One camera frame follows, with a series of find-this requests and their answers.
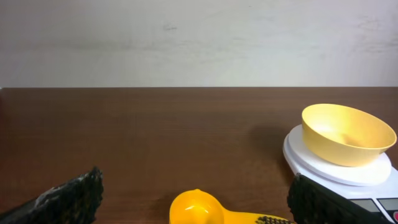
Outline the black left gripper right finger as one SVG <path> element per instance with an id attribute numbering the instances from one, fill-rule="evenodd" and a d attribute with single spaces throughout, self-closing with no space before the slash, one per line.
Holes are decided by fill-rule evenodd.
<path id="1" fill-rule="evenodd" d="M 287 204 L 298 224 L 390 223 L 300 173 L 290 185 Z"/>

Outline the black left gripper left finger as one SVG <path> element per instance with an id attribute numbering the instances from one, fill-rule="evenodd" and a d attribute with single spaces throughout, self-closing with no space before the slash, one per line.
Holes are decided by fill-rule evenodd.
<path id="1" fill-rule="evenodd" d="M 1 223 L 93 223 L 103 192 L 103 173 L 94 167 L 91 171 L 2 213 Z"/>

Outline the yellow plastic measuring scoop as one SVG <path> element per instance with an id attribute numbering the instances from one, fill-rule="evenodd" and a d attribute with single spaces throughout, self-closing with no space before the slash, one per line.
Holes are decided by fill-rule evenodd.
<path id="1" fill-rule="evenodd" d="M 170 224 L 277 224 L 290 223 L 285 218 L 225 209 L 211 194 L 200 189 L 179 194 L 169 211 Z"/>

